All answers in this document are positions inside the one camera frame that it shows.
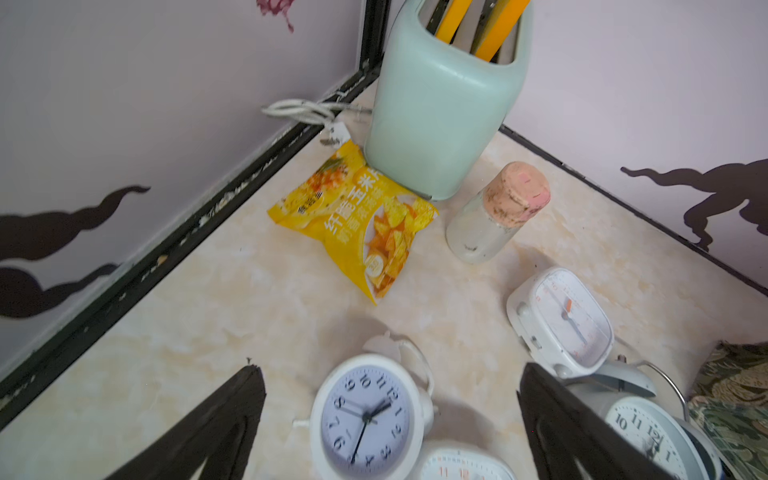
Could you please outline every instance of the clock face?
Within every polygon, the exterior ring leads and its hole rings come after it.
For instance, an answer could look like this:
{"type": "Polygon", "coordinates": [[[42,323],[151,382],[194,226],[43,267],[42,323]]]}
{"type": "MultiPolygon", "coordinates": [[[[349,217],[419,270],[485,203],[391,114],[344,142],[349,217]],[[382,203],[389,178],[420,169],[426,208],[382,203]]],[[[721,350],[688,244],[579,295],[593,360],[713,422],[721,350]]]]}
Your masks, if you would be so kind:
{"type": "Polygon", "coordinates": [[[351,369],[331,388],[323,407],[323,448],[343,475],[380,475],[406,453],[412,414],[396,375],[378,366],[351,369]]]}
{"type": "Polygon", "coordinates": [[[419,480],[514,480],[485,455],[457,449],[439,449],[424,462],[419,480]]]}
{"type": "Polygon", "coordinates": [[[642,402],[617,402],[608,411],[606,422],[647,458],[681,480],[689,480],[683,459],[674,444],[678,432],[669,432],[658,411],[642,402]]]}
{"type": "Polygon", "coordinates": [[[611,346],[611,324],[587,287],[567,270],[548,275],[535,291],[536,307],[571,357],[592,367],[611,346]]]}

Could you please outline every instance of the countertop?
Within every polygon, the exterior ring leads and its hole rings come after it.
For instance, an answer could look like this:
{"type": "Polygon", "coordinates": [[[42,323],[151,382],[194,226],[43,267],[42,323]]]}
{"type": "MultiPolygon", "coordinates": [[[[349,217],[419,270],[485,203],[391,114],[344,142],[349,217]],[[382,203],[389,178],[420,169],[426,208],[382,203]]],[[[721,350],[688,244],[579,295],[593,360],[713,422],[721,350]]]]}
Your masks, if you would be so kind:
{"type": "MultiPolygon", "coordinates": [[[[371,105],[374,90],[357,103],[371,105]]],[[[362,144],[367,119],[344,118],[362,144]]],[[[515,396],[530,357],[504,302],[553,265],[595,295],[617,352],[651,359],[684,388],[717,340],[768,339],[768,298],[503,134],[438,203],[440,217],[374,306],[321,243],[266,215],[332,153],[312,140],[0,432],[0,478],[103,478],[247,358],[262,367],[267,398],[245,478],[317,478],[309,431],[292,420],[309,415],[334,366],[386,330],[409,337],[434,372],[441,414],[429,438],[472,443],[519,479],[536,478],[515,396]],[[510,161],[540,169],[552,201],[493,261],[463,263],[445,243],[446,222],[510,161]]],[[[661,403],[679,408],[672,398],[661,403]]]]}

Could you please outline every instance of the glass jar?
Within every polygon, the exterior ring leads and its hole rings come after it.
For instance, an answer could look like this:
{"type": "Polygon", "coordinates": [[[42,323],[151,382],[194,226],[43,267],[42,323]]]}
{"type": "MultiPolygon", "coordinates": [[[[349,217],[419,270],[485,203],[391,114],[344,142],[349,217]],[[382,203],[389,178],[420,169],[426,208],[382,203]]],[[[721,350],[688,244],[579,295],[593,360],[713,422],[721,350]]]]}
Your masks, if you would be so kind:
{"type": "Polygon", "coordinates": [[[485,262],[549,199],[546,177],[531,165],[512,162],[458,212],[445,238],[458,258],[467,263],[485,262]]]}

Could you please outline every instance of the black silhouette decal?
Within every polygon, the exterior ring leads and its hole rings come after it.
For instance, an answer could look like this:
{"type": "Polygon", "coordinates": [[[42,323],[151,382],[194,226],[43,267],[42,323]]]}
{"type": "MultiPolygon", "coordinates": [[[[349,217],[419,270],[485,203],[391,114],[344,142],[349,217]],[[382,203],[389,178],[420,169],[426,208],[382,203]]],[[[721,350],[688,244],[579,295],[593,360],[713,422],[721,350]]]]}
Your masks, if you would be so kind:
{"type": "Polygon", "coordinates": [[[43,212],[27,217],[1,215],[0,260],[46,258],[64,248],[81,231],[93,230],[107,221],[127,194],[143,194],[148,190],[138,185],[121,188],[107,195],[96,207],[86,207],[71,214],[43,212]]]}
{"type": "Polygon", "coordinates": [[[102,275],[118,268],[108,263],[90,272],[82,280],[62,283],[43,290],[35,278],[24,270],[0,268],[0,315],[27,318],[59,306],[72,293],[83,290],[102,275]]]}
{"type": "Polygon", "coordinates": [[[648,177],[657,185],[687,185],[711,193],[704,201],[691,207],[684,215],[687,226],[700,238],[698,247],[709,251],[712,237],[706,232],[708,218],[750,202],[739,211],[746,221],[757,225],[757,231],[768,235],[768,159],[751,164],[725,164],[702,174],[690,168],[680,168],[660,174],[650,168],[621,171],[630,177],[648,177]]]}
{"type": "MultiPolygon", "coordinates": [[[[143,194],[148,190],[149,187],[139,185],[121,188],[107,195],[99,205],[71,214],[52,211],[28,216],[0,215],[0,260],[46,258],[64,248],[81,231],[93,230],[107,221],[127,194],[143,194]]],[[[0,267],[0,316],[24,319],[43,313],[116,268],[117,265],[108,263],[78,281],[43,290],[29,272],[0,267]]]]}

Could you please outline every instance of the mint green toaster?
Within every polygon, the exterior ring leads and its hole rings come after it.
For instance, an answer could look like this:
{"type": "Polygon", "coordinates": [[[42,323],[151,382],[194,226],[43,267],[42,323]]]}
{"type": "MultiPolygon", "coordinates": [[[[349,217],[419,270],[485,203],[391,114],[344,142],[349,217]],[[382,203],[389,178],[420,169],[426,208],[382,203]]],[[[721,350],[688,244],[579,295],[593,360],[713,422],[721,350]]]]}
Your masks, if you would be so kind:
{"type": "Polygon", "coordinates": [[[419,22],[425,0],[407,0],[389,36],[368,163],[432,200],[450,198],[514,104],[531,56],[532,3],[518,22],[515,56],[497,65],[438,40],[419,22]]]}

